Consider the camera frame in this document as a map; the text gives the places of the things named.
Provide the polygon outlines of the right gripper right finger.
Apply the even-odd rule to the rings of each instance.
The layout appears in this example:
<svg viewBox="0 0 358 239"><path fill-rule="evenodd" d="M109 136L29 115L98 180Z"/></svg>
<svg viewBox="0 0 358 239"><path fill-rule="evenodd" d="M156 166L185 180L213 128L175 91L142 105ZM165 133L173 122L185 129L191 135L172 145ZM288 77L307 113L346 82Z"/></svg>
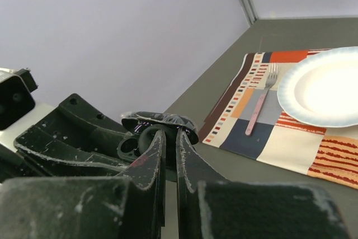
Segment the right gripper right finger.
<svg viewBox="0 0 358 239"><path fill-rule="evenodd" d="M317 186L232 182L176 137L180 238L349 238L340 211Z"/></svg>

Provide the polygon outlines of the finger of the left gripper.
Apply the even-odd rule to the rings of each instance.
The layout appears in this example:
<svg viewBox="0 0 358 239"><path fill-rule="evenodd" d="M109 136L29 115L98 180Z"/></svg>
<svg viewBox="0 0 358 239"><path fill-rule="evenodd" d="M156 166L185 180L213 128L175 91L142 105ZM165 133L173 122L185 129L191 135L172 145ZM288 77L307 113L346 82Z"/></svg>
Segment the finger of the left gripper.
<svg viewBox="0 0 358 239"><path fill-rule="evenodd" d="M118 153L124 127L74 93L20 134L15 148L41 176L115 176L131 158Z"/></svg>

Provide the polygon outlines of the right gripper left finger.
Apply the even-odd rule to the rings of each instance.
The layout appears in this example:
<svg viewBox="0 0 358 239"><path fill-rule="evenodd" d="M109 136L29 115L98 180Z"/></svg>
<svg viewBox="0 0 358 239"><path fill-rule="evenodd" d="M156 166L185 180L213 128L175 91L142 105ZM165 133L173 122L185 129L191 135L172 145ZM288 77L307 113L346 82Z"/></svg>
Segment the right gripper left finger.
<svg viewBox="0 0 358 239"><path fill-rule="evenodd" d="M160 238L166 136L117 176L20 177L1 187L2 238Z"/></svg>

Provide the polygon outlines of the black earbud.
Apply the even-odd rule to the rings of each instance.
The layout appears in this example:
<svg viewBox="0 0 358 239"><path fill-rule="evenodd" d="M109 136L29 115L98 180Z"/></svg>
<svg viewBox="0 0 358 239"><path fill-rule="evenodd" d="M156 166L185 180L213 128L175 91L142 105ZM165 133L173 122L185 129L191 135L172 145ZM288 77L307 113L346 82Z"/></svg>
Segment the black earbud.
<svg viewBox="0 0 358 239"><path fill-rule="evenodd" d="M152 125L150 127L147 127L141 133L138 139L138 148L141 154L143 154L149 148L156 132L157 132L157 127Z"/></svg>

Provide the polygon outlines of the patchwork placemat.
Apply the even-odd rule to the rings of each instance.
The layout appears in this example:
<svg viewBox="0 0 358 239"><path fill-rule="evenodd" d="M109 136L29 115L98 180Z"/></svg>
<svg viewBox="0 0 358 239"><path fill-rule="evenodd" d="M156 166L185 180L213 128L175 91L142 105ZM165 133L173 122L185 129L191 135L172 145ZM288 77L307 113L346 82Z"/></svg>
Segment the patchwork placemat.
<svg viewBox="0 0 358 239"><path fill-rule="evenodd" d="M300 174L357 188L357 125L324 128L301 123L280 106L284 74L308 56L331 49L248 53L200 129L201 142ZM265 88L269 66L279 68L250 136L245 130Z"/></svg>

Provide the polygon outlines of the white paper plate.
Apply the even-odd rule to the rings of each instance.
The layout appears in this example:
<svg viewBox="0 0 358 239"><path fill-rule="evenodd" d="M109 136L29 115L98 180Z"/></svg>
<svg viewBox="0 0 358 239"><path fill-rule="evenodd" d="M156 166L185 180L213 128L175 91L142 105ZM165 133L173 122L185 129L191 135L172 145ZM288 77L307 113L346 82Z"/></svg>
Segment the white paper plate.
<svg viewBox="0 0 358 239"><path fill-rule="evenodd" d="M324 128L357 125L357 47L303 59L282 77L277 99L297 121Z"/></svg>

